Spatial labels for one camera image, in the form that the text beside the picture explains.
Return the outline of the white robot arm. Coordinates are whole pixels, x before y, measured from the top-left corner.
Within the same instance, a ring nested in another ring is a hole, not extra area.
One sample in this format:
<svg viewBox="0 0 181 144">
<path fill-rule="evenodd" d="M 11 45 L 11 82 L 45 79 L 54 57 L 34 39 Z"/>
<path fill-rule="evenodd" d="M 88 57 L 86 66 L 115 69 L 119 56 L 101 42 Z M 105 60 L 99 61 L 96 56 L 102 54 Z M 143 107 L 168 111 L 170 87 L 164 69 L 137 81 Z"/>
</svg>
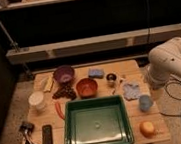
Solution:
<svg viewBox="0 0 181 144">
<path fill-rule="evenodd" d="M 174 37 L 154 47 L 148 54 L 145 79 L 153 90 L 162 88 L 171 75 L 181 78 L 181 38 Z"/>
</svg>

